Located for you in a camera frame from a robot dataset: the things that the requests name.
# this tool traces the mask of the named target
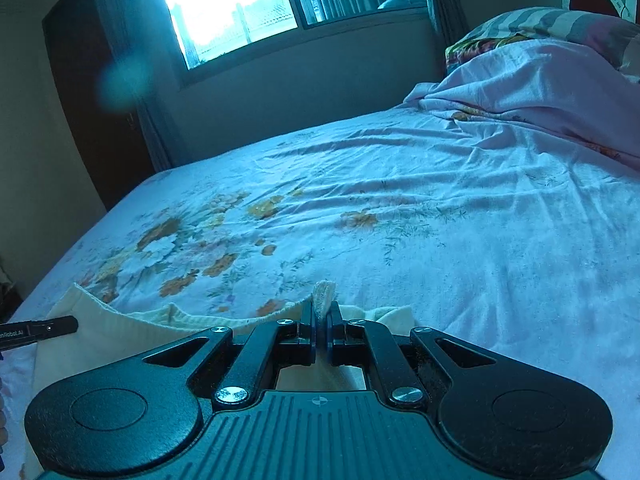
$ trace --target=striped pillowcase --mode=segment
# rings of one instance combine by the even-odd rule
[[[505,12],[483,23],[447,49],[447,73],[498,48],[507,38],[554,38],[590,46],[621,74],[640,80],[640,26],[615,16],[581,10],[529,7]]]

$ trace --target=bed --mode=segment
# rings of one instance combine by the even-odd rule
[[[603,51],[584,34],[527,29],[548,12],[533,10],[510,36],[496,34],[514,15],[472,32],[450,50],[442,83],[417,85],[391,110],[148,179],[68,251],[13,320],[42,318],[74,282],[123,313],[172,302],[245,318],[333,280],[338,302],[410,304],[420,324],[592,388],[614,416],[598,470],[634,478],[635,40]],[[625,30],[640,38],[640,28]],[[505,41],[515,34],[523,38]],[[2,365],[11,439],[3,458],[14,477],[33,356],[17,349]]]

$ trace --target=window sill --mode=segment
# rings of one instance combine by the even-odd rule
[[[187,70],[184,62],[180,63],[178,81],[180,89],[199,83],[216,74],[225,72],[236,66],[251,62],[263,56],[268,56],[279,50],[284,50],[292,46],[308,43],[309,41],[336,36],[352,30],[361,28],[377,27],[399,22],[411,22],[416,20],[429,19],[427,7],[409,7],[407,9],[377,10],[370,14],[363,14],[344,20],[336,20],[328,23],[318,23],[309,28],[295,28],[281,32],[275,36],[265,38],[255,43],[248,44],[223,54],[220,57],[207,61],[191,70]]]

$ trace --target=brown wooden door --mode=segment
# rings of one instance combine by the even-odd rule
[[[98,82],[113,56],[95,1],[60,0],[42,27],[69,128],[98,195],[111,209],[154,168],[135,110],[107,112],[98,101]]]

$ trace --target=cream garment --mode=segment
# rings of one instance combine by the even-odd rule
[[[334,297],[333,282],[319,282],[314,287],[316,317],[324,319]],[[113,363],[120,359],[171,343],[216,325],[231,327],[235,334],[245,334],[258,324],[283,317],[299,319],[302,302],[287,303],[282,309],[265,317],[227,319],[212,316],[191,316],[173,303],[164,308],[143,313],[120,314],[74,285],[51,309],[47,318],[75,316],[78,331],[38,343],[33,379],[33,395],[66,377]],[[350,305],[340,306],[344,319],[369,319],[385,324],[392,333],[408,335],[415,321],[408,306],[383,307],[364,311]],[[364,389],[359,368],[331,367],[318,361],[310,367],[293,366],[281,371],[281,390],[358,390]],[[33,450],[26,444],[25,476],[31,480],[42,472]]]

